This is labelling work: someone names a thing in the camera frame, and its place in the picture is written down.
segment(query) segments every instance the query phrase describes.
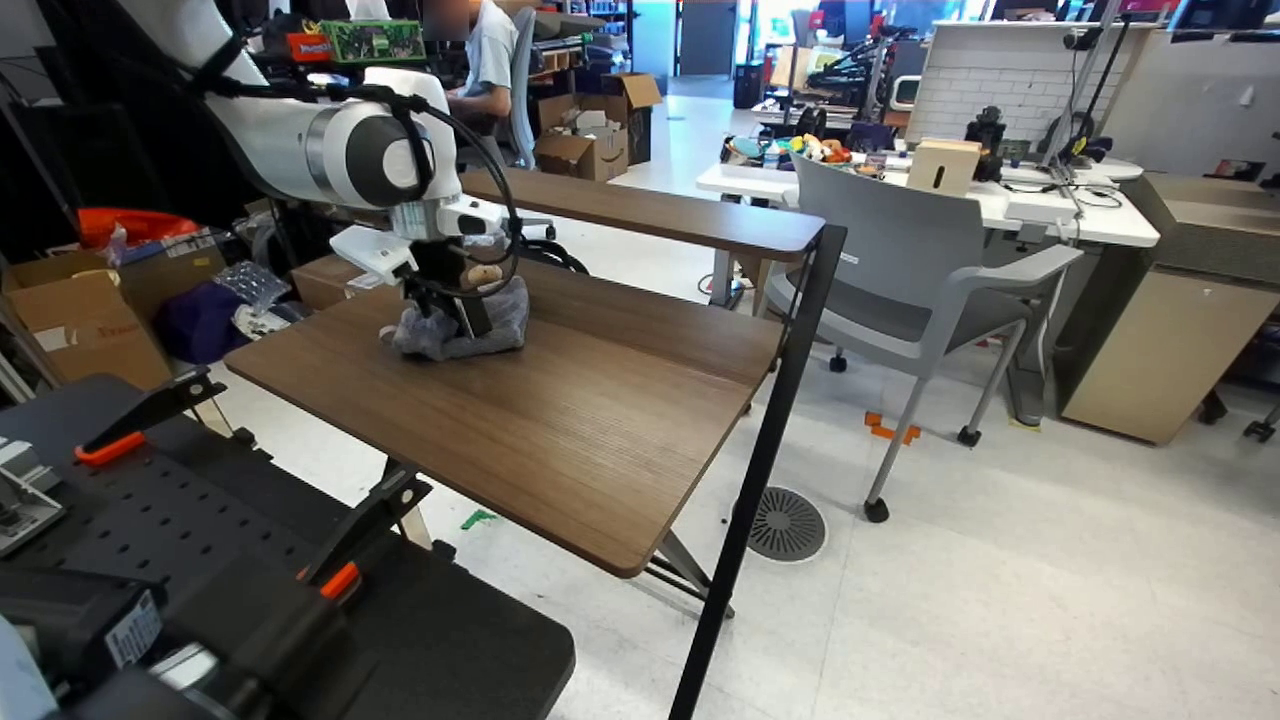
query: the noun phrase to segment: beige cabinet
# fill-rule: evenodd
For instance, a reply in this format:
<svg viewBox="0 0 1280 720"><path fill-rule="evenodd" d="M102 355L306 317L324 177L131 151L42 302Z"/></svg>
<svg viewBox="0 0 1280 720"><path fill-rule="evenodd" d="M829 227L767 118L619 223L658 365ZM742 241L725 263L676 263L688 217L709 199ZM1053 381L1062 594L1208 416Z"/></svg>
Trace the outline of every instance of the beige cabinet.
<svg viewBox="0 0 1280 720"><path fill-rule="evenodd" d="M1062 416L1171 441L1275 307L1275 290L1153 269Z"/></svg>

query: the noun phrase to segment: white floor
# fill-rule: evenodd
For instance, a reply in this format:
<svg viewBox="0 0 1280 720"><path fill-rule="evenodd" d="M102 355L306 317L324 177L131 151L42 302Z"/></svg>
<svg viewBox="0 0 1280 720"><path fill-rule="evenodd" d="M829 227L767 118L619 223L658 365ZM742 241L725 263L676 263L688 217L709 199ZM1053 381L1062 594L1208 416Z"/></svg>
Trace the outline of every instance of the white floor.
<svg viewBox="0 0 1280 720"><path fill-rule="evenodd" d="M669 100L654 160L622 184L697 193L732 118L725 100ZM568 223L564 245L596 276L697 300L709 252ZM700 717L1062 717L1062 720L1275 720L1280 717L1280 441L1245 442L1264 413L1230 397L1214 429L1190 424L1143 446L1046 421L1019 429L995 405L981 446L942 441L975 399L985 348L927 390L927 429L899 458L890 520L858 520L883 451L865 406L899 406L903 376L814 350L774 482L805 493L829 540L805 564L749 557L735 621L721 635ZM328 424L231 381L224 399L275 458L356 501L378 456ZM711 564L760 413L711 465L676 533ZM561 720L654 720L669 711L697 606L654 579L613 579L584 559L478 520L442 488L429 527L459 564L557 614L576 635Z"/></svg>

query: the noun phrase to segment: white desk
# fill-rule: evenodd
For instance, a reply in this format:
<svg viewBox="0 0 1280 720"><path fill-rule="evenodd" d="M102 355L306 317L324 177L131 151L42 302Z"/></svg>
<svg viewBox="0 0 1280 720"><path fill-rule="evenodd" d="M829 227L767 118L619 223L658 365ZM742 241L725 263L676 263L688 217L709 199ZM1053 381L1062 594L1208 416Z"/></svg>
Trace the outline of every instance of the white desk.
<svg viewBox="0 0 1280 720"><path fill-rule="evenodd" d="M763 199L763 204L778 204L778 207L798 204L798 177L771 172L771 166L711 165L697 179L697 189L721 193L721 194L749 194L749 199ZM1024 223L1015 217L1007 217L1007 204L1015 204L1015 194L1039 194L1039 193L1007 193L998 184L981 184L966 194L981 204L985 227L1019 230ZM1046 227L1046 234L1080 241L1080 245L1111 245L1111 247L1155 247L1158 245L1158 230L1143 219L1140 207L1126 204L1124 193L1115 193L1115 199L1080 194L1080 219L1054 223L1054 227Z"/></svg>

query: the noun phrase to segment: office chair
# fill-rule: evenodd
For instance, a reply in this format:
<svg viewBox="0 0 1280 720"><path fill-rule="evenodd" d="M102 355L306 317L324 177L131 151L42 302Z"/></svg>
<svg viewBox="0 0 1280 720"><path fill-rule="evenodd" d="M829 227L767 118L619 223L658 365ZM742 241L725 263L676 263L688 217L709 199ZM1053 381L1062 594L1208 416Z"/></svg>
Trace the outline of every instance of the office chair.
<svg viewBox="0 0 1280 720"><path fill-rule="evenodd" d="M853 348L914 376L865 501L865 517L883 523L886 502L881 493L935 365L966 338L998 328L1012 332L971 421L960 429L960 442L971 446L987 399L1032 319L1032 307L1015 290L1062 273L1080 252L1053 245L1004 269L985 269L987 230L975 199L890 189L820 165L798 165L798 213L846 227L820 337L838 350ZM792 290L788 276L767 279L767 302L788 307Z"/></svg>
<svg viewBox="0 0 1280 720"><path fill-rule="evenodd" d="M494 125L494 135L483 135L483 148L491 157L505 157L513 166L537 166L530 157L530 118L527 118L527 62L530 62L530 26L537 26L537 10L530 6L514 6L513 10L514 22L514 46L513 46L513 116L505 125Z"/></svg>

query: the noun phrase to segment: person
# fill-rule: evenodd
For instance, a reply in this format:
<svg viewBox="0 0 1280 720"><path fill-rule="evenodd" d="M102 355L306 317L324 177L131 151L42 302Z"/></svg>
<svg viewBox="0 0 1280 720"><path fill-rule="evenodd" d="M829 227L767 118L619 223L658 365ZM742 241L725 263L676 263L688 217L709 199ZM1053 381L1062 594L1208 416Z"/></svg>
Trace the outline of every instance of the person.
<svg viewBox="0 0 1280 720"><path fill-rule="evenodd" d="M514 22L491 0L429 0L429 20L465 35L466 81L446 91L446 111L476 133L513 116Z"/></svg>

